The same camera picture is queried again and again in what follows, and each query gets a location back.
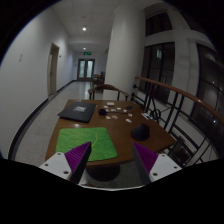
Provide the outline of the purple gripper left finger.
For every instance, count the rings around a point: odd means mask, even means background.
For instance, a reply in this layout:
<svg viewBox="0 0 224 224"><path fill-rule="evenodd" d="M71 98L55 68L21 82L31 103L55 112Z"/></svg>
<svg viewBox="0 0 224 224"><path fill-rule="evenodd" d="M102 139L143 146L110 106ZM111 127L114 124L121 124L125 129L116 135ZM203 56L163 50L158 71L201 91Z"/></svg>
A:
<svg viewBox="0 0 224 224"><path fill-rule="evenodd" d="M66 153L56 152L40 168L56 176L78 184L91 154L91 143L87 142Z"/></svg>

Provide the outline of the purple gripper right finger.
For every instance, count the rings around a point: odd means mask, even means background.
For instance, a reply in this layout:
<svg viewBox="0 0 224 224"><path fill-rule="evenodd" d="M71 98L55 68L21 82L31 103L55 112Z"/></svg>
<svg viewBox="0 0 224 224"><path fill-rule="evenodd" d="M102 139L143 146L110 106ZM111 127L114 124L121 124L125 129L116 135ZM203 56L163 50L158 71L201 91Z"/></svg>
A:
<svg viewBox="0 0 224 224"><path fill-rule="evenodd" d="M168 155L156 154L138 143L132 145L132 154L143 185L181 170Z"/></svg>

